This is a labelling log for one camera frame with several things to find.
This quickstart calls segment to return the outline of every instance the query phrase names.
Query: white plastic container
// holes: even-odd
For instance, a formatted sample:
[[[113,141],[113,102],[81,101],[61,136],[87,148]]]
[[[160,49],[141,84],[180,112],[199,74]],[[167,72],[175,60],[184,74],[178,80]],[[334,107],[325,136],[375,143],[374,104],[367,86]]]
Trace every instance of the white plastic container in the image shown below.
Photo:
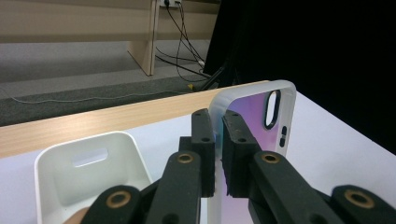
[[[143,189],[151,183],[135,140],[126,132],[49,147],[35,160],[37,223],[64,223],[113,186]]]

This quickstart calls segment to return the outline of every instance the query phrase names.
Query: gray floor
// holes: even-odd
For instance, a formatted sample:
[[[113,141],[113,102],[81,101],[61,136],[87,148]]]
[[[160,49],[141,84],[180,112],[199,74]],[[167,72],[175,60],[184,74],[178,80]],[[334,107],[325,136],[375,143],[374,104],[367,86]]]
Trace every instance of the gray floor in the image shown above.
[[[191,44],[204,59],[209,41],[193,40]],[[157,41],[160,51],[156,55],[175,63],[174,58],[164,54],[176,56],[178,45],[179,41]],[[157,59],[154,75],[147,76],[128,53],[127,46],[128,42],[0,44],[0,99],[150,81],[179,74],[189,79],[193,75]],[[183,45],[178,57],[194,59]],[[196,72],[201,69],[198,63],[190,61],[178,60],[178,64]]]

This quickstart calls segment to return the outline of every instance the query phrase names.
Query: white table surface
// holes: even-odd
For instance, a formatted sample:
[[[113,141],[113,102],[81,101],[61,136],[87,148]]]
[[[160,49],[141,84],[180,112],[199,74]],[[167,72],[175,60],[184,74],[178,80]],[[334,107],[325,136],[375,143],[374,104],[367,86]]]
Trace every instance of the white table surface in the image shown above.
[[[156,180],[168,157],[177,151],[179,137],[191,136],[191,118],[122,131],[134,137]],[[0,160],[0,224],[36,223],[34,163],[43,149]],[[335,186],[356,185],[396,207],[396,156],[300,93],[286,158],[314,189],[330,195]],[[251,223],[245,204],[238,204],[238,213],[227,213],[224,208],[222,223]]]

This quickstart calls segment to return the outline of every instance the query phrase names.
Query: power outlet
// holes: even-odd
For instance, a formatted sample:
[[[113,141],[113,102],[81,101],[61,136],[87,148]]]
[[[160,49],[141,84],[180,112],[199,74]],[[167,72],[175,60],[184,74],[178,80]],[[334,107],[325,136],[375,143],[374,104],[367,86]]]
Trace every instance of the power outlet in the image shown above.
[[[169,0],[169,7],[178,7],[178,3],[181,3],[181,0]],[[160,7],[166,7],[165,1],[161,0]]]

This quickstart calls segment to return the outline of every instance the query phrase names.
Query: wall outlet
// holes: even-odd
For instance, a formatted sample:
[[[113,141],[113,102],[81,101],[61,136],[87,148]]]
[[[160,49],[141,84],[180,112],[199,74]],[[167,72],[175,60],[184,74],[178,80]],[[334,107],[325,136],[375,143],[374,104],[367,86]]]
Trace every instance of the wall outlet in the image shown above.
[[[178,7],[177,2],[181,3],[181,0],[169,0],[169,7]],[[161,0],[160,7],[166,7],[164,0]]]

